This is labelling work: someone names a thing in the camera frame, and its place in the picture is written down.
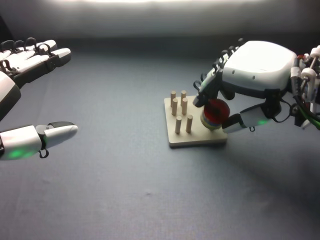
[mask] background wall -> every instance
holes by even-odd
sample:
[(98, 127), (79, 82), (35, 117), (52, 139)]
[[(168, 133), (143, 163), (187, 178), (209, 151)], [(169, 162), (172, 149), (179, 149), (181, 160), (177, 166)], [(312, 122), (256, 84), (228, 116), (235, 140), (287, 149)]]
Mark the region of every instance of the background wall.
[(320, 29), (320, 3), (316, 0), (112, 1), (115, 0), (2, 0), (0, 15), (16, 39), (292, 33)]

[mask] wooden base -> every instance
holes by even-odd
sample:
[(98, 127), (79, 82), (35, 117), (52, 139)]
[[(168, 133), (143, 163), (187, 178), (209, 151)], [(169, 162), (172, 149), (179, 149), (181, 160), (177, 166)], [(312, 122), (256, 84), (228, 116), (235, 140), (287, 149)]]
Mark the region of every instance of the wooden base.
[[(168, 139), (170, 147), (186, 147), (194, 145), (205, 144), (219, 144), (227, 141), (227, 134), (222, 131), (222, 128), (210, 131), (203, 126), (200, 120), (203, 107), (195, 107), (193, 101), (196, 96), (187, 96), (187, 112), (186, 115), (182, 114), (181, 97), (178, 99), (176, 115), (172, 115), (171, 98), (164, 99), (164, 109), (166, 126), (168, 131)], [(186, 132), (188, 115), (193, 116), (191, 132)], [(175, 133), (177, 116), (182, 117), (180, 133)]]

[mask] gray tabletop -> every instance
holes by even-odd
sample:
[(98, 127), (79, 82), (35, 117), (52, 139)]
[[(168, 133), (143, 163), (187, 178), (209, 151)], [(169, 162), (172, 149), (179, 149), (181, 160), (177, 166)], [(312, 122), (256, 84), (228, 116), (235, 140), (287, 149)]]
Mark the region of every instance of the gray tabletop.
[[(213, 60), (69, 47), (71, 62), (25, 85), (0, 123), (79, 126), (47, 159), (0, 162), (0, 239), (319, 239), (314, 127), (290, 118), (230, 134), (226, 145), (171, 149), (163, 99), (194, 95)], [(233, 114), (260, 102), (228, 104)]]

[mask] wooden peg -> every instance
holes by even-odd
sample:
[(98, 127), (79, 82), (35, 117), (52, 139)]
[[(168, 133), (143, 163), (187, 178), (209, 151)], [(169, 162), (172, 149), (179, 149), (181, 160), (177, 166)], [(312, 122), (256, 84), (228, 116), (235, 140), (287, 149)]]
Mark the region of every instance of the wooden peg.
[(186, 131), (188, 134), (191, 133), (192, 119), (193, 119), (193, 116), (192, 116), (192, 115), (188, 115), (188, 117), (187, 117), (187, 119), (186, 119), (186, 128), (185, 128), (185, 131)]
[(174, 98), (172, 100), (172, 115), (177, 115), (177, 109), (178, 109), (178, 99)]
[(182, 103), (182, 115), (186, 115), (187, 114), (187, 108), (188, 108), (188, 99), (185, 97), (182, 99), (181, 101)]
[(181, 122), (182, 122), (182, 117), (181, 116), (177, 116), (176, 117), (176, 121), (175, 121), (175, 133), (176, 134), (180, 133)]
[(185, 90), (181, 91), (181, 102), (180, 102), (180, 106), (182, 106), (182, 99), (187, 97), (187, 92)]
[(170, 106), (172, 107), (172, 101), (173, 101), (173, 99), (175, 99), (176, 98), (176, 91), (172, 91), (171, 92), (171, 104), (170, 104)]

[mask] red ball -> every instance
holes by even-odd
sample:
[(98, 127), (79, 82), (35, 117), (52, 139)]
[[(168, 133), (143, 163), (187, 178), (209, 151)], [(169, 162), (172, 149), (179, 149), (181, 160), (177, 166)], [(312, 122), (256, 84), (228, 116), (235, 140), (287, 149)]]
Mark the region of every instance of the red ball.
[(222, 124), (230, 115), (228, 104), (221, 99), (210, 99), (204, 106), (205, 117), (214, 124)]

